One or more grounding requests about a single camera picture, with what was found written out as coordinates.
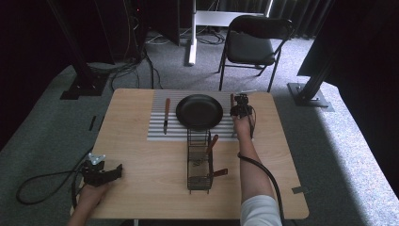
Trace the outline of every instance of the chair leg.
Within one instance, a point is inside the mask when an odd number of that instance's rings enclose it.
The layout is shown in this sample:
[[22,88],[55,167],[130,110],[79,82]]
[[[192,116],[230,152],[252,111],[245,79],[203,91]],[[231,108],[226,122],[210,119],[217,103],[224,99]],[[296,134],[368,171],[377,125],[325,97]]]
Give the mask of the chair leg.
[[256,76],[257,77],[259,77],[259,76],[261,76],[261,74],[264,72],[264,70],[267,68],[267,66],[264,66],[263,68],[262,68],[262,70],[258,73],[258,74],[256,74]]
[[222,73],[220,74],[219,91],[222,90],[223,76],[224,76],[224,70],[225,70],[225,64],[226,64],[226,58],[223,57],[223,58],[222,58],[222,61],[220,62]]
[[270,77],[269,87],[267,88],[267,92],[270,92],[270,90],[272,89],[274,76],[276,74],[277,66],[279,65],[279,56],[280,56],[280,54],[281,54],[281,51],[279,51],[279,53],[277,55],[277,59],[276,59],[275,66],[274,66],[274,69],[273,69],[273,72],[272,72],[272,76]]
[[223,58],[226,58],[226,47],[223,48],[223,53],[222,53],[222,57],[220,58],[220,63],[219,63],[219,69],[217,70],[218,73],[220,73],[220,69],[222,68],[222,62],[223,62]]

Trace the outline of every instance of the black cable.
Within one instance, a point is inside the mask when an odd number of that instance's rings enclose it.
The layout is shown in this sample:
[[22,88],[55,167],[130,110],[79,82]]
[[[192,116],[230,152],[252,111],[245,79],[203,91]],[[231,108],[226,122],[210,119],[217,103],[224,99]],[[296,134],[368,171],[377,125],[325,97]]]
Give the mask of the black cable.
[[[41,202],[44,202],[44,201],[50,199],[53,195],[55,195],[55,194],[58,192],[58,190],[59,190],[61,187],[63,187],[63,186],[65,185],[65,183],[67,183],[67,181],[68,181],[68,179],[71,177],[71,175],[72,175],[74,172],[76,172],[75,169],[80,165],[80,163],[82,162],[82,160],[83,160],[83,159],[88,155],[88,153],[90,153],[92,150],[93,150],[93,147],[91,147],[90,149],[88,149],[88,150],[85,152],[85,154],[79,159],[79,161],[74,165],[74,167],[72,168],[72,170],[69,170],[69,171],[61,171],[61,172],[55,172],[55,173],[48,173],[48,174],[43,174],[43,175],[34,176],[34,177],[31,177],[31,178],[25,180],[25,181],[18,187],[18,190],[17,190],[17,193],[16,193],[16,195],[15,195],[15,198],[17,199],[17,201],[18,201],[19,203],[24,204],[24,205],[39,204],[39,203],[41,203]],[[65,179],[61,182],[61,184],[59,184],[59,186],[58,186],[56,189],[54,189],[52,192],[50,192],[50,194],[47,195],[46,197],[44,197],[43,199],[30,202],[30,201],[25,201],[25,200],[23,200],[23,199],[21,198],[21,193],[22,193],[23,189],[26,187],[26,185],[27,185],[29,182],[31,182],[31,181],[33,181],[33,180],[36,180],[36,179],[39,179],[39,178],[42,178],[42,177],[60,175],[60,174],[65,174],[65,173],[68,173],[68,175],[67,175],[67,176],[65,177]]]
[[73,176],[73,180],[71,182],[71,199],[72,199],[72,206],[73,209],[76,208],[77,206],[77,200],[76,200],[76,196],[78,193],[76,193],[76,178],[77,175],[79,174],[80,170],[83,168],[83,164],[81,164],[78,168],[78,170],[75,171],[75,174]]
[[145,58],[146,58],[147,62],[148,62],[149,65],[150,65],[150,68],[151,68],[152,89],[153,89],[153,76],[154,76],[154,72],[156,72],[156,75],[157,75],[157,77],[158,77],[158,85],[159,85],[159,87],[160,87],[161,89],[164,89],[164,88],[162,87],[162,84],[161,84],[161,75],[160,75],[160,73],[158,72],[158,70],[156,70],[156,69],[153,67],[153,63],[152,63],[152,61],[151,61],[149,55],[147,54],[147,50],[144,49],[143,51],[144,51]]
[[276,190],[276,196],[277,196],[277,200],[279,203],[279,217],[281,220],[281,224],[284,223],[284,212],[282,209],[282,201],[281,201],[281,194],[279,193],[279,185],[277,184],[276,179],[274,178],[273,174],[269,171],[269,169],[267,169],[263,164],[261,164],[260,162],[257,162],[255,160],[253,160],[252,158],[248,158],[245,156],[242,156],[240,153],[238,153],[237,155],[240,159],[243,159],[244,161],[247,161],[249,163],[252,163],[253,165],[257,166],[258,168],[260,168],[261,170],[263,170],[267,176],[269,176],[270,181],[272,182],[275,190]]

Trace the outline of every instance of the forearm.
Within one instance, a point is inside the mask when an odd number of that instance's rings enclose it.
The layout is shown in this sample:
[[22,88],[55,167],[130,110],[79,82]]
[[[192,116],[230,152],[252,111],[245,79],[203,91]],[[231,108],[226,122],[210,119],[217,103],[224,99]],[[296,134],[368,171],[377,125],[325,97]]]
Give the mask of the forearm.
[[[239,143],[240,154],[242,156],[262,163],[249,137],[240,138]],[[267,174],[257,166],[242,159],[240,160],[240,178],[242,202],[257,195],[274,197],[273,189]]]
[[84,226],[90,216],[90,211],[87,208],[79,208],[78,205],[73,211],[68,226]]

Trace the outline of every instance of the human arm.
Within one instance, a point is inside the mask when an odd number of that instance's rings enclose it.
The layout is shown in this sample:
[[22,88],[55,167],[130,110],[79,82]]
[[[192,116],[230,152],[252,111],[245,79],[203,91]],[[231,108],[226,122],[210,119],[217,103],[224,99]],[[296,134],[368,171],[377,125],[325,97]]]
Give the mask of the human arm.
[[101,201],[110,184],[102,186],[86,185],[82,188],[79,197],[79,203],[73,211],[73,214],[68,222],[68,226],[84,226],[90,217],[91,212]]
[[[240,154],[262,163],[250,137],[248,116],[238,119],[232,116],[234,129],[239,140]],[[270,179],[257,166],[240,159],[241,202],[257,195],[267,195],[274,198]]]

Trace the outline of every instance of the wooden table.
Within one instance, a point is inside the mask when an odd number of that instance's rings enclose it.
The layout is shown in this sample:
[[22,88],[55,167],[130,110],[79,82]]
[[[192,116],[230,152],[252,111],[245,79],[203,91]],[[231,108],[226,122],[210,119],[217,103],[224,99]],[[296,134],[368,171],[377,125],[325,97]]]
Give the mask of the wooden table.
[[[156,91],[163,90],[115,91],[93,153],[105,154],[105,166],[110,170],[122,164],[123,172],[92,217],[239,219],[238,142],[217,142],[215,170],[227,168],[229,174],[216,177],[209,194],[190,194],[186,185],[186,141],[154,141],[147,137]],[[304,195],[292,190],[300,183],[273,98],[264,92],[250,94],[248,98],[257,116],[254,145],[276,177],[285,217],[306,218],[309,210]]]

